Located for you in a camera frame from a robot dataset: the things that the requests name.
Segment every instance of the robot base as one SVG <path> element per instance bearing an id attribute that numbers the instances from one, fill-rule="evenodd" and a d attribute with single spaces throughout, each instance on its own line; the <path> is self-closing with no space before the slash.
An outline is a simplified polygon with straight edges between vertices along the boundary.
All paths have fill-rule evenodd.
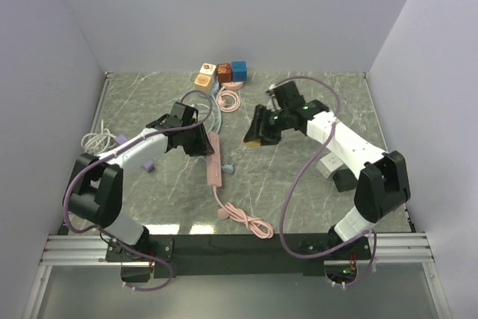
<path id="1" fill-rule="evenodd" d="M 289 247 L 296 253 L 323 252 L 336 245 L 327 233 L 287 234 Z M 168 261 L 176 276 L 229 274 L 302 273 L 304 276 L 324 276 L 324 261 L 348 261 L 355 252 L 357 260 L 369 260 L 371 253 L 365 237 L 322 258 L 304 261 L 288 255 L 279 236 L 261 240 L 254 235 L 151 235 L 155 255 Z M 110 241 L 106 261 L 123 263 L 146 261 L 126 253 Z M 147 282 L 150 267 L 122 267 L 124 282 Z M 154 278 L 167 278 L 168 270 L 155 264 Z"/>

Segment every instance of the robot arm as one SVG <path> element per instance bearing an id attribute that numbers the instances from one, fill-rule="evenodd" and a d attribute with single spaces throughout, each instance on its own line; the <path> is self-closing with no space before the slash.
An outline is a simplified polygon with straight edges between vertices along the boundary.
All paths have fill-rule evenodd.
<path id="1" fill-rule="evenodd" d="M 129 217 L 122 208 L 123 179 L 138 170 L 148 159 L 157 158 L 178 146 L 183 147 L 189 156 L 214 153 L 203 124 L 187 130 L 152 134 L 167 128 L 193 125 L 197 122 L 197 114 L 197 109 L 176 102 L 170 114 L 149 123 L 138 136 L 116 149 L 102 153 L 99 157 L 87 153 L 81 155 L 75 162 L 70 182 L 86 166 L 115 154 L 111 160 L 86 172 L 76 184 L 69 200 L 69 211 L 105 229 L 136 250 L 149 253 L 148 229 Z M 140 137 L 145 140 L 132 146 Z"/>
<path id="2" fill-rule="evenodd" d="M 404 157 L 371 145 L 335 118 L 318 100 L 305 102 L 290 81 L 267 91 L 271 108 L 255 107 L 251 127 L 243 141 L 247 146 L 276 145 L 284 130 L 293 128 L 324 143 L 335 122 L 335 136 L 327 149 L 335 153 L 358 179 L 353 208 L 329 233 L 347 241 L 372 228 L 386 214 L 410 198 Z"/>

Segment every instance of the white wall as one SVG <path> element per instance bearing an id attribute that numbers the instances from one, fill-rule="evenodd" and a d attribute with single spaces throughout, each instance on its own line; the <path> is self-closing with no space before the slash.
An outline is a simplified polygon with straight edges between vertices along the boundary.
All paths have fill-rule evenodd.
<path id="1" fill-rule="evenodd" d="M 103 69 L 368 71 L 406 0 L 67 0 Z"/>
<path id="2" fill-rule="evenodd" d="M 370 72 L 455 318 L 478 313 L 478 0 L 408 0 Z"/>
<path id="3" fill-rule="evenodd" d="M 21 315 L 102 72 L 63 0 L 0 0 L 0 318 Z"/>

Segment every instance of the pink power strip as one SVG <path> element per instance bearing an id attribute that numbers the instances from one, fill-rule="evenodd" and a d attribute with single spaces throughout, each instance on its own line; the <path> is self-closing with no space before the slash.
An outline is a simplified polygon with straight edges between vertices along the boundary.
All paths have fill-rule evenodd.
<path id="1" fill-rule="evenodd" d="M 208 155 L 206 161 L 208 164 L 208 186 L 221 187 L 223 177 L 221 174 L 221 154 L 219 151 L 219 135 L 215 132 L 208 133 L 209 143 L 214 149 L 214 154 Z"/>

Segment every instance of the small purple block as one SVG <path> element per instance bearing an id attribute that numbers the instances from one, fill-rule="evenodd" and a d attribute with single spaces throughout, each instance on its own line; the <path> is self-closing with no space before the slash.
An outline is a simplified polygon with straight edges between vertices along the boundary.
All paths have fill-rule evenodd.
<path id="1" fill-rule="evenodd" d="M 144 168 L 146 170 L 146 172 L 151 172 L 155 169 L 155 163 L 152 161 L 152 160 L 149 160 L 148 162 L 146 162 L 143 166 L 141 166 L 142 168 Z"/>
<path id="2" fill-rule="evenodd" d="M 127 141 L 128 138 L 124 134 L 119 134 L 114 138 L 114 142 L 118 143 L 119 145 L 123 145 Z"/>
<path id="3" fill-rule="evenodd" d="M 114 138 L 114 142 L 119 145 L 123 145 L 128 142 L 128 138 L 124 134 L 119 134 Z M 155 169 L 155 163 L 152 160 L 147 161 L 143 166 L 141 166 L 146 172 L 150 173 Z"/>

